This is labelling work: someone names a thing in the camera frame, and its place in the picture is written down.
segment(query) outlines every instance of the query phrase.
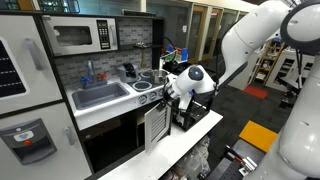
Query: sink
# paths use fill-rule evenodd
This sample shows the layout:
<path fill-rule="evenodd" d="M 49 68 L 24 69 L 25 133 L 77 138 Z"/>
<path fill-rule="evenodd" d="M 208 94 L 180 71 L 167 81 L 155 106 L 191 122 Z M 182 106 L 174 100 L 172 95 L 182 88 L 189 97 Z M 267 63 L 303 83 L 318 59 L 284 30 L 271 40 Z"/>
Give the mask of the sink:
<path fill-rule="evenodd" d="M 119 83 L 111 83 L 96 88 L 77 91 L 72 94 L 72 98 L 76 108 L 78 110 L 84 110 L 127 95 L 129 95 L 129 92 Z"/>

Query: pot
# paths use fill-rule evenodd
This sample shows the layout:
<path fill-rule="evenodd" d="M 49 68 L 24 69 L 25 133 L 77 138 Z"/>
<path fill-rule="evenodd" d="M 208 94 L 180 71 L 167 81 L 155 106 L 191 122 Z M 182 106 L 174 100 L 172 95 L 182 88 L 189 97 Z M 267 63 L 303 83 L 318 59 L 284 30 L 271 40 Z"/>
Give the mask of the pot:
<path fill-rule="evenodd" d="M 120 80 L 124 83 L 136 82 L 139 79 L 138 66 L 131 63 L 123 63 L 117 67 Z"/>
<path fill-rule="evenodd" d="M 167 78 L 168 72 L 164 70 L 152 70 L 150 75 L 151 83 L 164 84 Z"/>

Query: play kitchen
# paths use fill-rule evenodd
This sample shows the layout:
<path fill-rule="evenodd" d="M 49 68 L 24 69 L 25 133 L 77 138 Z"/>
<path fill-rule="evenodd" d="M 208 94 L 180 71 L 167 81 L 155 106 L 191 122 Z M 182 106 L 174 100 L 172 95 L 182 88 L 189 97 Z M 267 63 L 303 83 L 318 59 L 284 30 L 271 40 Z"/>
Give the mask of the play kitchen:
<path fill-rule="evenodd" d="M 0 75 L 0 159 L 10 164 L 1 175 L 12 179 L 16 169 L 15 179 L 35 179 L 32 171 L 59 179 L 53 173 L 64 167 L 60 179 L 84 179 L 143 151 L 144 114 L 162 98 L 165 73 L 151 70 L 161 46 L 120 46 L 152 44 L 163 19 L 6 13 L 0 72 L 10 78 Z M 12 33 L 20 25 L 26 30 Z M 161 135 L 168 114 L 156 129 Z"/>

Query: backsplash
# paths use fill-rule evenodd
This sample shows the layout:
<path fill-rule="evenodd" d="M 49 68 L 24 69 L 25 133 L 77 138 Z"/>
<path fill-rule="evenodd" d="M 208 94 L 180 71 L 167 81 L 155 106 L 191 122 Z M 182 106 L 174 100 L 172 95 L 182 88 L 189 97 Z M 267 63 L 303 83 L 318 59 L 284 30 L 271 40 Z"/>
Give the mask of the backsplash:
<path fill-rule="evenodd" d="M 150 19 L 119 19 L 120 44 L 152 42 L 152 20 Z"/>
<path fill-rule="evenodd" d="M 151 69 L 152 50 L 145 49 L 147 68 Z M 117 66 L 130 62 L 140 68 L 142 50 L 128 50 L 105 52 L 91 55 L 75 55 L 63 58 L 56 58 L 55 63 L 64 86 L 81 87 L 80 78 L 88 76 L 87 62 L 93 60 L 95 73 L 106 73 L 107 78 L 117 76 Z"/>
<path fill-rule="evenodd" d="M 136 42 L 152 42 L 152 20 L 150 19 L 118 19 L 120 45 Z M 152 50 L 145 49 L 147 68 L 151 69 Z M 125 62 L 136 64 L 140 68 L 142 50 L 126 50 L 103 52 L 91 55 L 74 55 L 56 58 L 55 63 L 64 86 L 81 86 L 80 78 L 88 76 L 88 59 L 93 60 L 95 73 L 106 73 L 107 77 L 117 76 L 117 66 Z"/>

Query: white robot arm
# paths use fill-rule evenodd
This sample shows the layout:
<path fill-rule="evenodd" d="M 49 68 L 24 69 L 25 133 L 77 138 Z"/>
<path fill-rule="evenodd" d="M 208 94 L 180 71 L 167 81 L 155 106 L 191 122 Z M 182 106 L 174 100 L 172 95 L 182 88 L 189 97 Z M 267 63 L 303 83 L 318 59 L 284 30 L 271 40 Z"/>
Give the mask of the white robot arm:
<path fill-rule="evenodd" d="M 320 101 L 316 99 L 320 97 L 320 0 L 306 1 L 290 11 L 281 1 L 267 1 L 235 24 L 222 41 L 226 72 L 219 79 L 220 86 L 239 74 L 248 56 L 266 40 L 280 37 L 280 27 L 286 44 L 316 57 L 286 125 L 261 164 L 245 180 L 320 178 Z M 203 78 L 189 76 L 191 68 L 201 70 Z M 176 79 L 169 76 L 167 97 L 183 100 L 188 99 L 192 89 L 199 93 L 214 90 L 215 82 L 204 77 L 208 76 L 201 66 L 188 68 Z"/>

